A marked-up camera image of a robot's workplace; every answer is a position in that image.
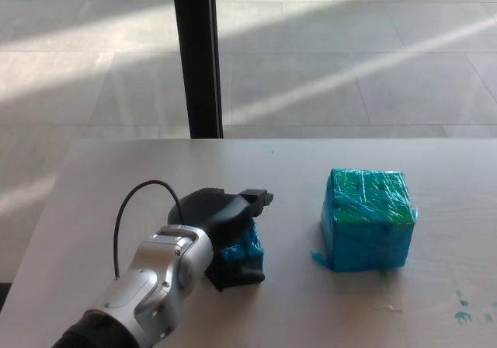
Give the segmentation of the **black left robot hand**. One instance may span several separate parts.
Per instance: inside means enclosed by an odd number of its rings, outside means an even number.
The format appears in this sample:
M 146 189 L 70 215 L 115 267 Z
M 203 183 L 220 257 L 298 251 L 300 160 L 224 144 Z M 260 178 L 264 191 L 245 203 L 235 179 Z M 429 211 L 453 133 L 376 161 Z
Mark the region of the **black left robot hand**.
M 214 257 L 204 275 L 218 291 L 260 284 L 264 250 L 255 227 L 263 209 L 273 201 L 267 190 L 247 189 L 238 194 L 203 188 L 183 197 L 173 207 L 168 224 L 202 229 L 213 245 Z

